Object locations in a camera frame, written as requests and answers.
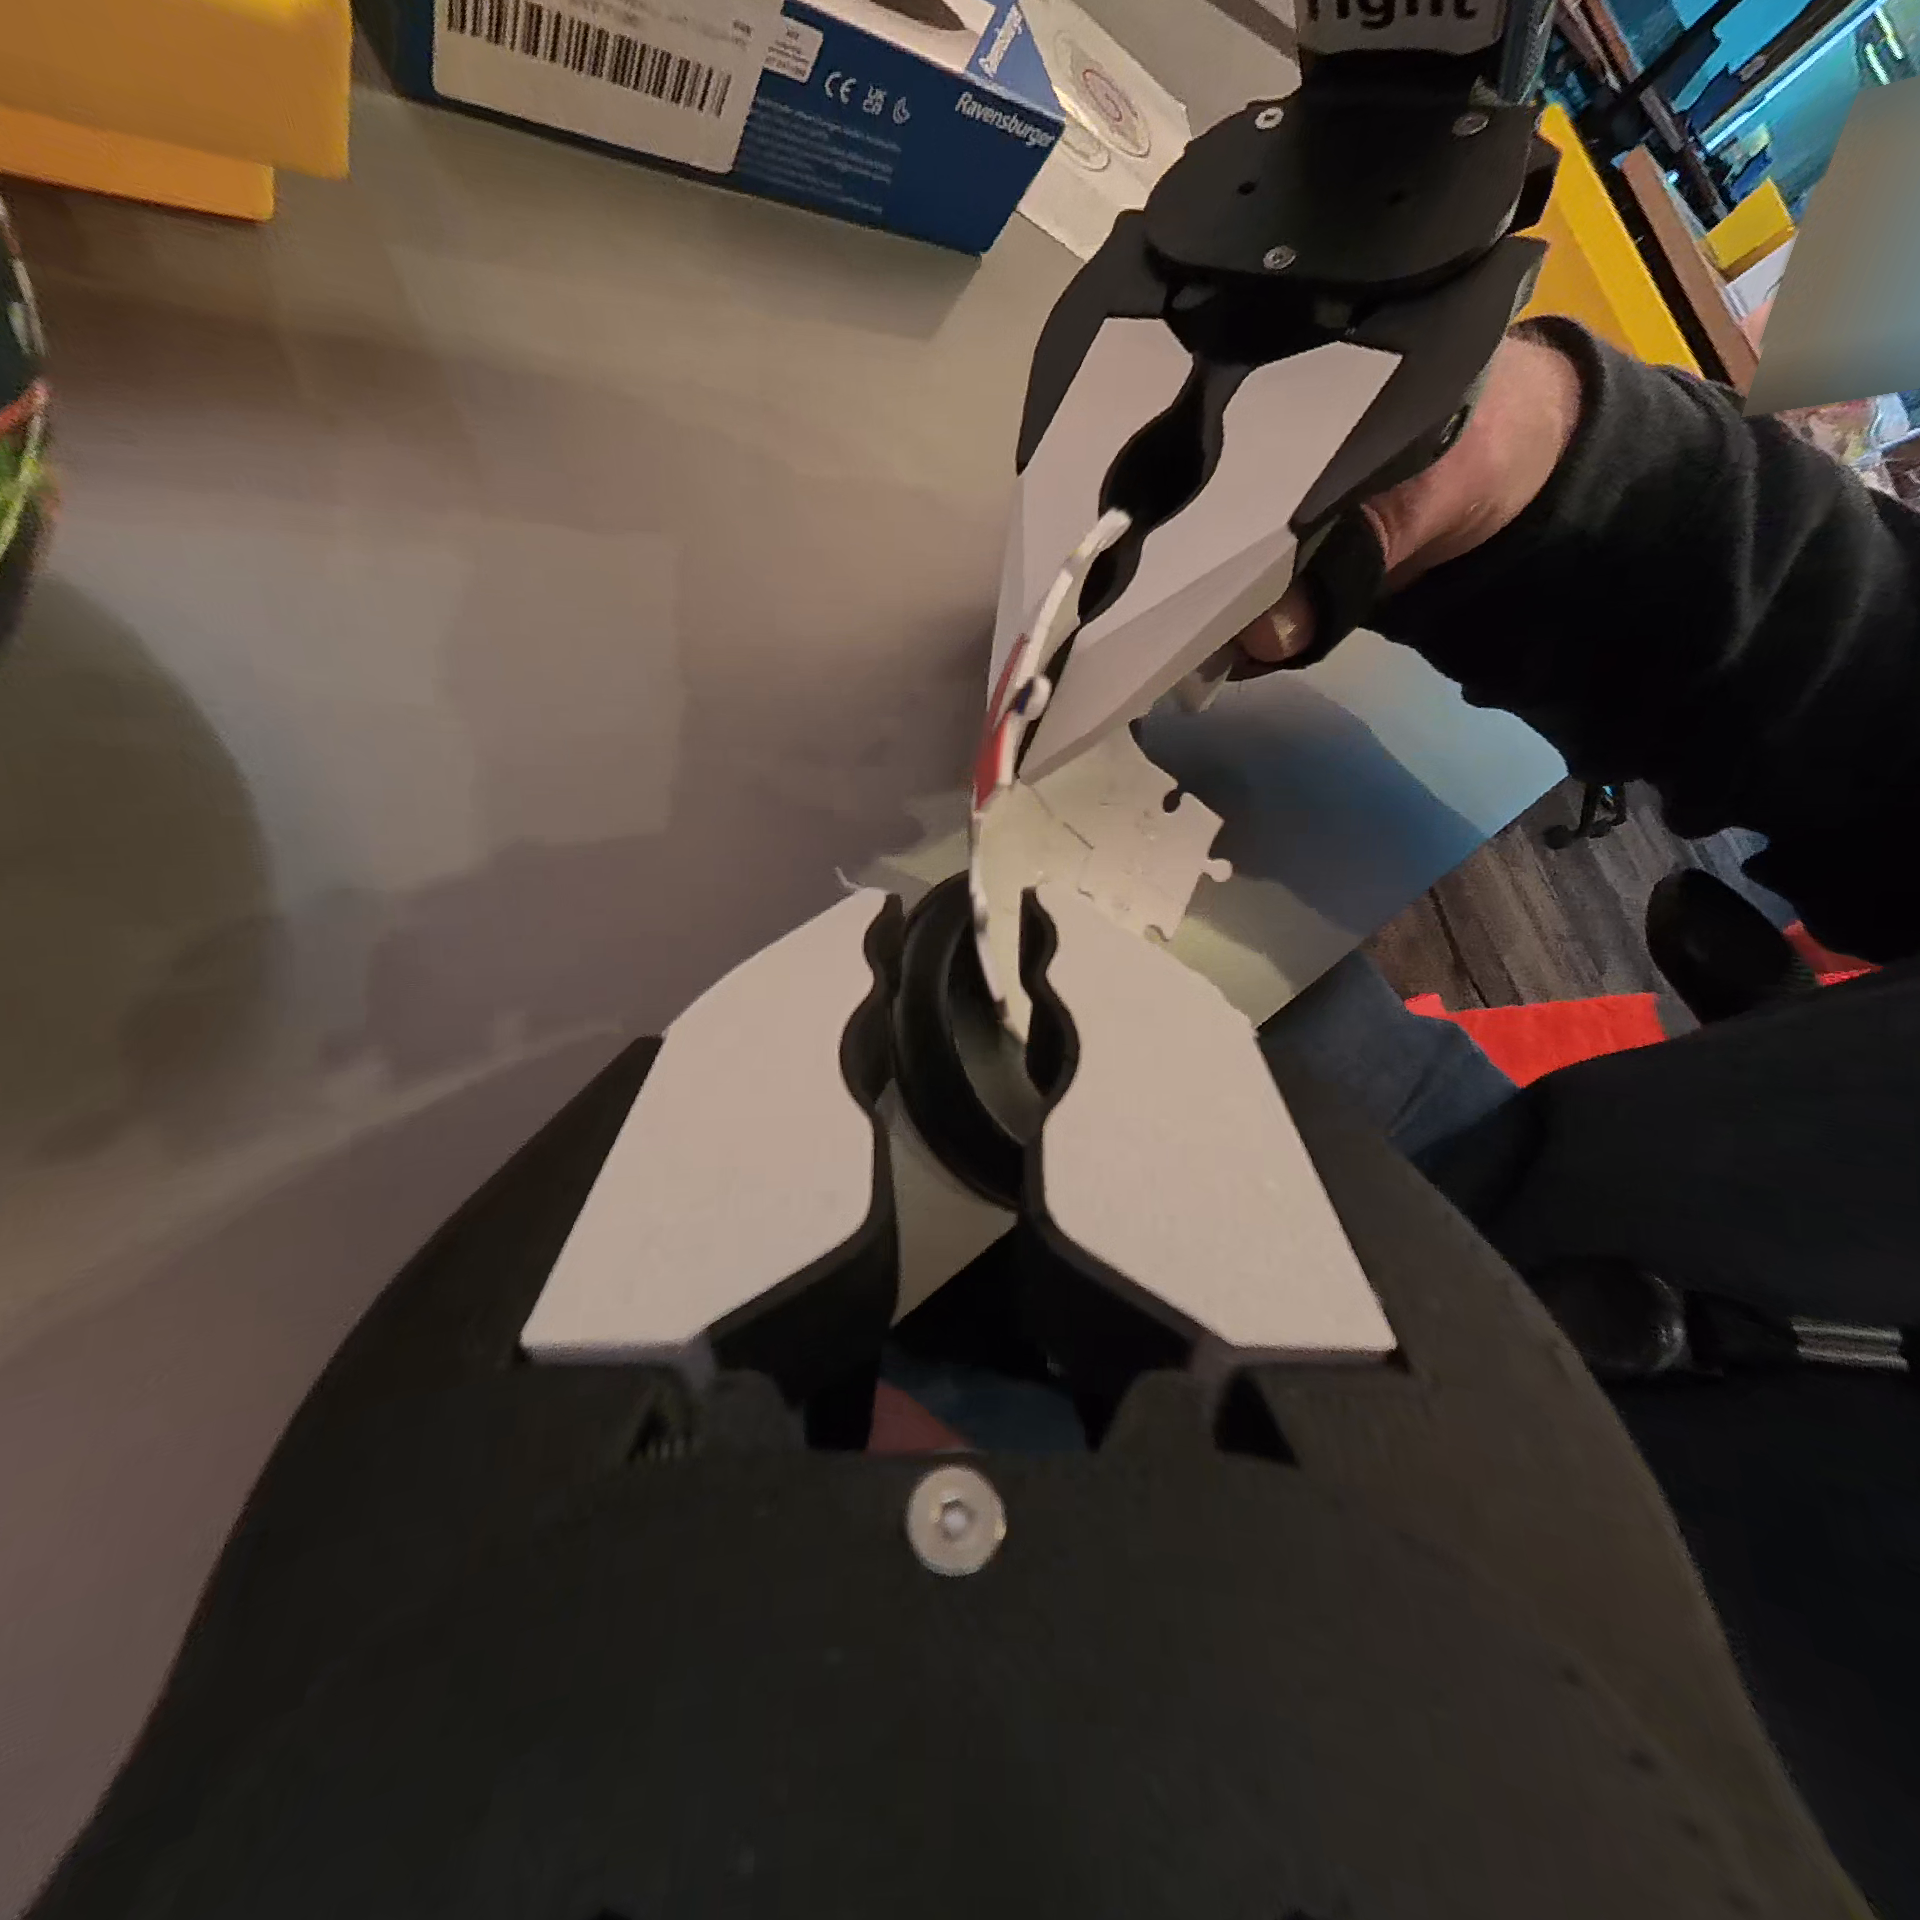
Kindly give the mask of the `yellow plastic storage bin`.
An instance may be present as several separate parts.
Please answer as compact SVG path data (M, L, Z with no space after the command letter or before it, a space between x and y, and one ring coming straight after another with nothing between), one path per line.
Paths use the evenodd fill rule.
M1556 151L1556 171L1546 212L1528 229L1546 257L1515 322L1571 319L1644 364L1698 378L1700 366L1563 106L1542 110L1541 135Z
M350 171L347 2L4 2L2 174L266 225Z

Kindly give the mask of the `black plastic ring stand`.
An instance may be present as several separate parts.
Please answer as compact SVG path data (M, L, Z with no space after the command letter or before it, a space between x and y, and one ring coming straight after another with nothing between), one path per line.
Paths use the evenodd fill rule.
M963 873L903 919L893 1062L903 1110L930 1157L980 1201L1019 1213L1050 1087L1034 1077L1026 1043L1000 1025Z

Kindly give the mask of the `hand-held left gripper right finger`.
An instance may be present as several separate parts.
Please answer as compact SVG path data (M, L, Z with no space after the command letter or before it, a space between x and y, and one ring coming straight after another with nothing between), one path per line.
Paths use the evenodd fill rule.
M1287 1453L1284 1395L1411 1388L1407 1357L1248 1017L1066 885L1021 899L1021 1311L1087 1449L1130 1404Z

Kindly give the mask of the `person's blue jeans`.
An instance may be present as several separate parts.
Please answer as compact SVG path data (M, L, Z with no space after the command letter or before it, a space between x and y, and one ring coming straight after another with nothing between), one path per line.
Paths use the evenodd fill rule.
M1460 1025L1412 1013L1362 948L1263 1020L1258 1043L1272 1074L1342 1093L1424 1169L1520 1093Z

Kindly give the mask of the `black shoe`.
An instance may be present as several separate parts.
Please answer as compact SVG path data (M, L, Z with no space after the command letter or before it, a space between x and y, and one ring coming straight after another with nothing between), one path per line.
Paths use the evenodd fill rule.
M1718 1025L1810 996L1820 981L1781 929L1709 870L1652 885L1644 940L1650 965L1696 1025Z

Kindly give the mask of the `red cloth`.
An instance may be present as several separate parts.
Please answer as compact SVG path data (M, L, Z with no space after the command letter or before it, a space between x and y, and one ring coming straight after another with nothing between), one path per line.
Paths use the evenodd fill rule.
M1518 1087L1549 1073L1655 1046L1666 1039L1660 1002L1648 991L1448 1011L1432 991L1406 998L1414 1017L1464 1033Z

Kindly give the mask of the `person's right hand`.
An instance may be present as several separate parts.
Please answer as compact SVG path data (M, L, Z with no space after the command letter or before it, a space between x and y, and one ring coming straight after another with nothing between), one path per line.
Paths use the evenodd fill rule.
M1319 662L1358 631L1389 633L1396 603L1507 530L1546 491L1578 433L1583 387L1548 319L1507 331L1447 446L1334 516L1279 601L1226 649L1227 679Z

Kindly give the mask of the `white printed leaflet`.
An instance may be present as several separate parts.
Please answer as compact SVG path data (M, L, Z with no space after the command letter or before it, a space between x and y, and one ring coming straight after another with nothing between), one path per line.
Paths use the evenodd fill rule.
M1063 133L1021 218L1093 258L1192 138L1301 81L1291 2L1026 4Z

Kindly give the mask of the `colourful puzzle ball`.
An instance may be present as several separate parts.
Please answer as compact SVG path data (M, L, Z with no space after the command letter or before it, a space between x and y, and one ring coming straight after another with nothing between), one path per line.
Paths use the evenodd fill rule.
M2 209L2 646L24 612L53 515L53 399L31 276Z

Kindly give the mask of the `white curved puzzle segment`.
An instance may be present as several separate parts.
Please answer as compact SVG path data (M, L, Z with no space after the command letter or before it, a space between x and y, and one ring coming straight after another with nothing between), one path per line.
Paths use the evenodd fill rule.
M1219 814L1134 735L1171 693L1207 701L1232 673L1240 615L1204 582L1164 588L1141 558L1134 612L1080 612L1094 564L1120 558L1120 515L1021 495L999 579L988 769L933 809L933 827L860 878L903 897L965 882L963 931L999 1027L1026 1039L1021 899L1061 885L1120 929L1166 945L1204 879L1227 879Z

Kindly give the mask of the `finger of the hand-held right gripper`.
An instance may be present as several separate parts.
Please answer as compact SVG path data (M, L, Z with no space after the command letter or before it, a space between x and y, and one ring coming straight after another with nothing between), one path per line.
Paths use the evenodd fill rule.
M1208 372L1166 324L1104 319L1015 479L990 716L1071 556L1107 516L1127 523L1070 580L1061 622L1040 642L1046 700L1026 719L1019 765L1070 763L1207 658L1207 499Z
M1325 343L1253 370L1223 406L1207 479L1207 658L1272 599L1293 561L1288 519L1398 370L1396 353ZM1045 779L1058 765L1024 765Z

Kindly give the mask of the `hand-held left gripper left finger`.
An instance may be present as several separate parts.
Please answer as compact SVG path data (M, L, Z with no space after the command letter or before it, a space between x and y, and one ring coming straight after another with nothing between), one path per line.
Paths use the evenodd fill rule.
M898 1303L901 900L864 886L662 1033L522 1325L539 1364L692 1389L760 1377L815 1449L867 1449Z

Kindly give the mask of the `blue cardboard puzzle box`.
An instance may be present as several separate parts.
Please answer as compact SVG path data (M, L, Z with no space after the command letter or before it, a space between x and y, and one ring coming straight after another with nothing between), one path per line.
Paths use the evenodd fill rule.
M354 2L414 103L983 257L1066 125L1026 4Z

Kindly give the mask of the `person's right forearm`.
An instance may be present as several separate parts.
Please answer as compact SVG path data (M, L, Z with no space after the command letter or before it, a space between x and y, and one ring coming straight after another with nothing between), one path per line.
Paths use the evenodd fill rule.
M1571 773L1644 782L1827 946L1917 946L1917 521L1723 389L1572 333L1552 479L1398 603L1389 639Z

